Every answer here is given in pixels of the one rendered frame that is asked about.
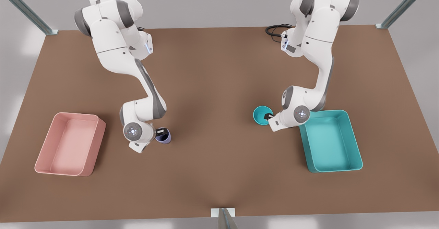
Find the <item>purple cup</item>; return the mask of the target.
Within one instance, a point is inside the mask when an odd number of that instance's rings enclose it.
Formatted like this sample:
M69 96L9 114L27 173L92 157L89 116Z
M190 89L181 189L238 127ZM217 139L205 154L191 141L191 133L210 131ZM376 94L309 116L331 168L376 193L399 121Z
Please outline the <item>purple cup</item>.
M168 144L171 142L171 134L168 129L163 129L164 132L161 135L157 135L155 140L162 144Z

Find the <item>teal bowl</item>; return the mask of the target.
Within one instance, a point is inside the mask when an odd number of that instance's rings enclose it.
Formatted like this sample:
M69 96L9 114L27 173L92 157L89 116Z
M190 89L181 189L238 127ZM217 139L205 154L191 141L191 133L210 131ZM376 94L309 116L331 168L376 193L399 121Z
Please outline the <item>teal bowl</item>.
M253 114L252 114L254 121L259 125L268 125L269 122L266 119L264 119L264 115L266 113L273 114L273 111L269 107L266 107L266 106L256 107L253 111Z

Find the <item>teal rectangular box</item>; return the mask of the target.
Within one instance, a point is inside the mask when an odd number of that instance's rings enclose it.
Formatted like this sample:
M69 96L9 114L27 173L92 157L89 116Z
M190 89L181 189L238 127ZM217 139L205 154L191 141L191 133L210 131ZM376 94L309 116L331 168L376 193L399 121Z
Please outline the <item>teal rectangular box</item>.
M357 171L363 161L345 110L311 112L299 126L307 168L311 173Z

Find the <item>pink rectangular box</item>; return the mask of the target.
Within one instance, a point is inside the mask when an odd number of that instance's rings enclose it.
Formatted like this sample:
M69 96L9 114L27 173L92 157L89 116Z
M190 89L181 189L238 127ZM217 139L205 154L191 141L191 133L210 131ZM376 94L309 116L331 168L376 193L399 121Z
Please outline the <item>pink rectangular box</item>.
M87 177L94 171L106 123L93 114L57 113L34 170L42 174Z

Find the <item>silver frame post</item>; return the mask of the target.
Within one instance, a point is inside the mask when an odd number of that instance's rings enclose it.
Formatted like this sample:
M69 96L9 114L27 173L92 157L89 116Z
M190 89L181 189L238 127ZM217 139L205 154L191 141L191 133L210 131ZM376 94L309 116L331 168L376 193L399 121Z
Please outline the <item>silver frame post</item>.
M235 208L212 208L211 218L218 218L217 229L237 229Z
M23 13L45 35L57 35L58 30L50 28L23 0L8 0Z
M390 13L390 15L382 21L382 23L376 23L377 29L389 29L389 27L403 15L406 10L412 6L417 0L403 0L401 3Z

